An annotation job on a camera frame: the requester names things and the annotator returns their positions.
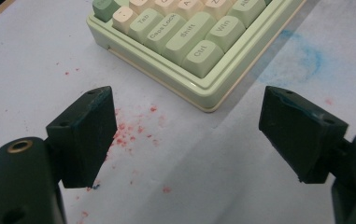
shift key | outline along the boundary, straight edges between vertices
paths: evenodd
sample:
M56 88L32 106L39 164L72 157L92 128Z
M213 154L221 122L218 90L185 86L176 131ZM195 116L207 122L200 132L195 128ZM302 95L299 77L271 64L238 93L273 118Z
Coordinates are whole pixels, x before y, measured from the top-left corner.
M206 12L198 12L166 43L162 55L181 65L186 55L204 39L216 20Z

table surface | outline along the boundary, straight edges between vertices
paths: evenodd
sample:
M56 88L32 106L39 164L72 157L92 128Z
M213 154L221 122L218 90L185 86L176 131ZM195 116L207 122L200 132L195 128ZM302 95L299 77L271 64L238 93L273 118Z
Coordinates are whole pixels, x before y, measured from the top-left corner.
M62 189L68 223L334 223L330 175L299 183L258 130L266 85L356 135L356 1L308 0L221 107L206 114L97 46L92 2L17 0L0 15L0 146L47 138L79 96L111 86L126 129L97 189Z

keyboard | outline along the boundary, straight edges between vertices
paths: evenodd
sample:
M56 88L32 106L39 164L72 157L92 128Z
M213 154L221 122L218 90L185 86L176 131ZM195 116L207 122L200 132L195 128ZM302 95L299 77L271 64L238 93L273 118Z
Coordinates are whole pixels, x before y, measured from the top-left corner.
M213 112L305 1L94 0L87 23L99 46Z

green keycap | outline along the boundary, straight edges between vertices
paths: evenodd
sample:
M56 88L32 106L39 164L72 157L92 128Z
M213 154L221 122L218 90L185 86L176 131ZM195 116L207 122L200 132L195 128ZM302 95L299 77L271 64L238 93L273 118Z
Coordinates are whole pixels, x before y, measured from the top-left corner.
M221 47L224 52L227 52L244 32L245 26L239 19L232 16L225 16L210 29L206 35L206 39L214 42Z
M223 51L209 40L200 41L181 65L195 76L203 78L223 56Z
M166 43L162 55L171 62L181 65L189 51L204 39L215 23L216 20L208 13L198 12Z
M107 22L113 17L113 13L120 8L120 5L113 0L93 0L93 12L95 17Z
M264 9L264 0L237 0L227 15L237 17L248 28Z
M149 32L157 25L164 17L152 8L144 10L129 26L128 35L143 44Z
M146 47L161 54L166 42L180 29L186 21L179 14L171 13L152 29L144 43Z

blue ink mark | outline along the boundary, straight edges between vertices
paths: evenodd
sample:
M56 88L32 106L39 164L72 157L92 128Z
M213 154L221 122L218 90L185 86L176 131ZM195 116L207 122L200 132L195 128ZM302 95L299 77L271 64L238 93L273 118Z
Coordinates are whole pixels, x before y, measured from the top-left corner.
M297 33L283 30L254 69L263 68L258 78L262 83L283 88L309 81L320 74L324 64L322 52L314 45Z

